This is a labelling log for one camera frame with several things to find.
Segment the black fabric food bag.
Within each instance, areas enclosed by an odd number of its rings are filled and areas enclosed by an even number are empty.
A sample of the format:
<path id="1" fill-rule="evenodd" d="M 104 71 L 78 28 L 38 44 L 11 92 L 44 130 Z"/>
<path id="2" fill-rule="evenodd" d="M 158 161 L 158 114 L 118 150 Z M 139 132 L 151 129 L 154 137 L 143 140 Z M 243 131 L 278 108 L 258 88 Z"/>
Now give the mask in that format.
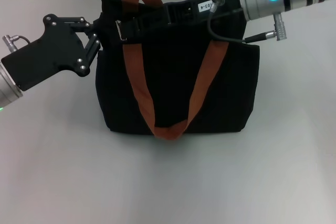
<path id="1" fill-rule="evenodd" d="M 170 27 L 121 41 L 122 0 L 101 0 L 95 32 L 103 49 L 96 91 L 107 127 L 174 140 L 185 133 L 241 131 L 254 108 L 260 48 L 214 40 L 207 23 Z M 242 39 L 246 24 L 216 22 L 216 32 Z"/>

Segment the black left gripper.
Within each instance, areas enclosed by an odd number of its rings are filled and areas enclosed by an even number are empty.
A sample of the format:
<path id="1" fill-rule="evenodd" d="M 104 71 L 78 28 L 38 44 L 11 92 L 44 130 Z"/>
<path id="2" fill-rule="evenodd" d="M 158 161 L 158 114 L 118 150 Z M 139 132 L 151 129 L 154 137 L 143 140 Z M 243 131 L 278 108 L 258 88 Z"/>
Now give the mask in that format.
<path id="1" fill-rule="evenodd" d="M 26 91 L 60 71 L 80 77 L 90 73 L 101 42 L 96 33 L 106 25 L 97 19 L 92 24 L 83 17 L 44 17 L 43 35 L 1 59 L 2 65 L 22 91 Z"/>

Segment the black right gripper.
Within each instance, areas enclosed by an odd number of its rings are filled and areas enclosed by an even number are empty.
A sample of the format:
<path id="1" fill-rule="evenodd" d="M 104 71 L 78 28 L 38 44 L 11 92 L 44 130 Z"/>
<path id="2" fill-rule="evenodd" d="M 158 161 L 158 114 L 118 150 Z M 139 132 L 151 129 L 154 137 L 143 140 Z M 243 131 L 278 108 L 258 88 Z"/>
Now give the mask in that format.
<path id="1" fill-rule="evenodd" d="M 214 1 L 219 5 L 212 19 L 216 22 L 246 24 L 240 0 L 185 0 L 165 4 L 165 11 L 132 17 L 122 23 L 123 35 L 149 36 L 173 25 L 200 25 L 207 22 Z"/>

